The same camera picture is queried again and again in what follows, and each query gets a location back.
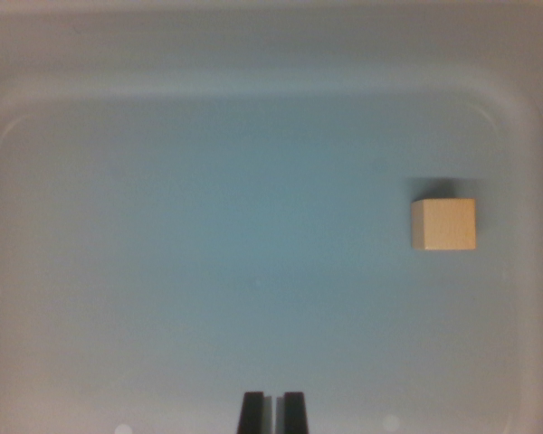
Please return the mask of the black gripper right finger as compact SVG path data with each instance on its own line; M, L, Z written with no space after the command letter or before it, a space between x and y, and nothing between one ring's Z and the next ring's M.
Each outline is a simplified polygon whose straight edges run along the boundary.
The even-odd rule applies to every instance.
M275 433L310 433L303 392L285 392L276 399Z

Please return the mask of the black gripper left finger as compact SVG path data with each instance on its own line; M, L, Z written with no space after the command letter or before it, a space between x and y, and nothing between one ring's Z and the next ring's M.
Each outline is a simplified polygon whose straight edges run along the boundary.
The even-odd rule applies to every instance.
M264 392L246 392L239 421L238 434L270 434L272 432L272 397Z

